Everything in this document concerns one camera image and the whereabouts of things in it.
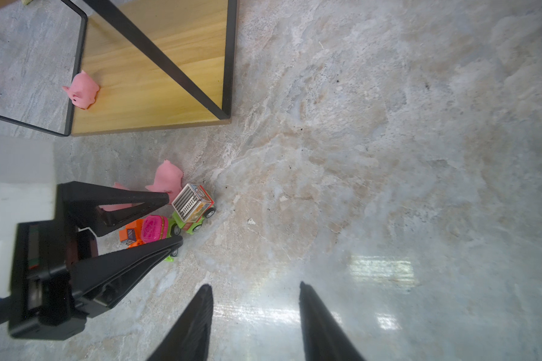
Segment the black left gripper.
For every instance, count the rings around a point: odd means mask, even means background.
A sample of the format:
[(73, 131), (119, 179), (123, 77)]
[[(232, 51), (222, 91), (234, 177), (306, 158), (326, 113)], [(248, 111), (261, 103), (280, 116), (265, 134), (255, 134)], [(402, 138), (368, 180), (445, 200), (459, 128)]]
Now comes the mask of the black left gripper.
[(84, 331), (87, 317), (113, 309), (150, 270), (183, 245), (183, 238), (173, 236), (95, 257), (96, 236), (118, 230), (168, 202), (167, 193), (78, 181), (58, 185), (57, 217), (63, 222), (17, 227), (9, 335), (66, 340)]

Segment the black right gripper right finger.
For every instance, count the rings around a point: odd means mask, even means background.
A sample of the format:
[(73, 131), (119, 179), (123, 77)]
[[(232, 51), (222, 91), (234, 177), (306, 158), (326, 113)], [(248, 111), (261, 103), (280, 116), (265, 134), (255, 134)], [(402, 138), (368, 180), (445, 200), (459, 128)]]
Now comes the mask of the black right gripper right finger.
[(313, 287), (304, 282), (299, 307), (305, 360), (364, 360)]

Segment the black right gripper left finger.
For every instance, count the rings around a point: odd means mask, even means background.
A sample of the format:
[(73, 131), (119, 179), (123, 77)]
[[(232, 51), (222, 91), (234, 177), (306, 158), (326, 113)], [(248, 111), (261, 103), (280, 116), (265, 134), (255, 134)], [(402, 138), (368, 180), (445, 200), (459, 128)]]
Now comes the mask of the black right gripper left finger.
[(203, 284), (148, 360), (207, 360), (213, 308), (212, 287)]

